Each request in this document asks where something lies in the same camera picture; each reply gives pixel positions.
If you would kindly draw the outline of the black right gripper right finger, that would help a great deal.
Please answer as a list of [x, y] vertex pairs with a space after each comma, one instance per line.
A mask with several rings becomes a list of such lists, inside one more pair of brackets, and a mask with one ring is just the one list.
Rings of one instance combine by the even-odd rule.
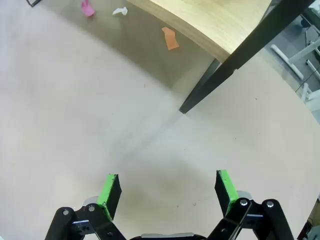
[[293, 240], [293, 234], [280, 203], [266, 199], [261, 204], [240, 197], [225, 169], [216, 171], [215, 192], [223, 218], [208, 240], [235, 240], [241, 230], [250, 229], [258, 240]]

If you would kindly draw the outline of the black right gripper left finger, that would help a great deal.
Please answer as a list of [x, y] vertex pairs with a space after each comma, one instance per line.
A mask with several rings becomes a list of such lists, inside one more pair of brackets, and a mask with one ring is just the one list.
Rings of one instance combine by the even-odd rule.
[[46, 240], [83, 240], [95, 234], [99, 240], [124, 240], [113, 223], [122, 189], [119, 175], [109, 174], [97, 200], [78, 210], [60, 207], [51, 221]]

